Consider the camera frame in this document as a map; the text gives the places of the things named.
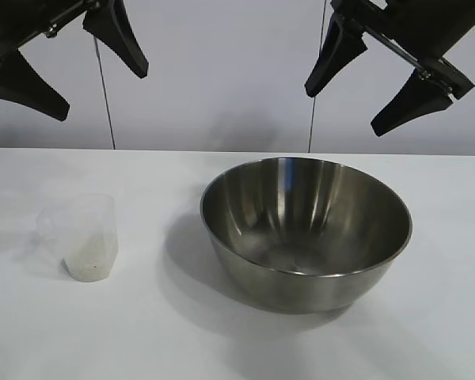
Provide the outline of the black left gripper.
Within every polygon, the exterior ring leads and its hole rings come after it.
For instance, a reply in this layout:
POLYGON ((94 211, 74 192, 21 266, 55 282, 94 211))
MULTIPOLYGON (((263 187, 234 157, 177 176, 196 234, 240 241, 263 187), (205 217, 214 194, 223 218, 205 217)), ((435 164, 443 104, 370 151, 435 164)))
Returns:
POLYGON ((38 35, 55 37, 85 13, 83 28, 111 49, 138 77, 148 75, 144 55, 122 0, 0 1, 0 100, 64 121, 69 103, 31 67, 19 49, 38 35))

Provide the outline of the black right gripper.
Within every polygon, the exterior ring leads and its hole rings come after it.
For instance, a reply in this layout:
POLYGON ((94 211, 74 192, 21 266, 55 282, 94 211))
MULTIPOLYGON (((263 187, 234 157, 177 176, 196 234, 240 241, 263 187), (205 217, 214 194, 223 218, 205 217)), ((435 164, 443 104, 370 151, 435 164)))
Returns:
POLYGON ((474 87, 444 55, 475 25, 475 1, 387 1, 383 8, 372 1, 332 1, 331 6, 327 36, 304 85, 308 97, 316 97, 367 50, 364 33, 419 72, 370 122, 377 136, 446 110, 453 101, 445 91, 460 99, 474 87))

